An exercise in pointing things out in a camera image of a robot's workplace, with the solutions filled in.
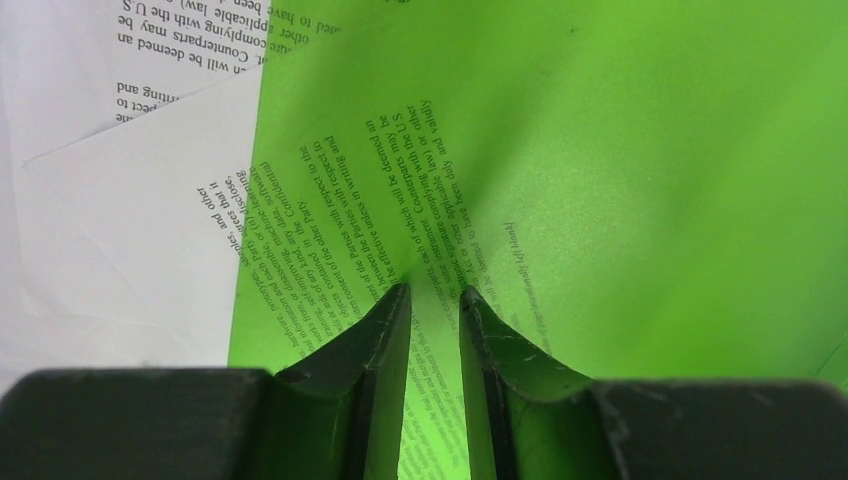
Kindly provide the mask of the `white printed paper sheet front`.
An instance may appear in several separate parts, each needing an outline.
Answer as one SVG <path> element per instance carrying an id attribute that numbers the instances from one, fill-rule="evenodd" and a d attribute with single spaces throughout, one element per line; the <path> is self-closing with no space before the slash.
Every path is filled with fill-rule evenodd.
<path id="1" fill-rule="evenodd" d="M 28 161 L 56 308 L 35 366 L 223 366 L 262 71 Z"/>

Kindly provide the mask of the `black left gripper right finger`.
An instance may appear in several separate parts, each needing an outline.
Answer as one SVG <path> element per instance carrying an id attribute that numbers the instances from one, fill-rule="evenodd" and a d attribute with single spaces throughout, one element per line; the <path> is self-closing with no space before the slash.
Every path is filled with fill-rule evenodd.
<path id="1" fill-rule="evenodd" d="M 843 479 L 847 398 L 815 381 L 591 379 L 459 300 L 475 479 Z"/>

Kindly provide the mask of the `green plastic clip folder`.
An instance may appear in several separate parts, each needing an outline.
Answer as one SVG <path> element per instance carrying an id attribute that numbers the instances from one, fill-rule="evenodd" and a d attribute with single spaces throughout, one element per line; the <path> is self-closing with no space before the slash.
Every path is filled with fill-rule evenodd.
<path id="1" fill-rule="evenodd" d="M 414 1 L 262 70 L 229 361 L 412 287 L 400 475 L 468 475 L 458 298 L 595 377 L 847 383 L 843 1 Z"/>

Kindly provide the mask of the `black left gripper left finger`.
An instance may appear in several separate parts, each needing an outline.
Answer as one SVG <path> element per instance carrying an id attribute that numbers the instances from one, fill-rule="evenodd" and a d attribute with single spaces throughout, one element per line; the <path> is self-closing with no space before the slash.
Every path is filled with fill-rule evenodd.
<path id="1" fill-rule="evenodd" d="M 297 363 L 39 370 L 1 400 L 5 479 L 393 479 L 411 289 Z"/>

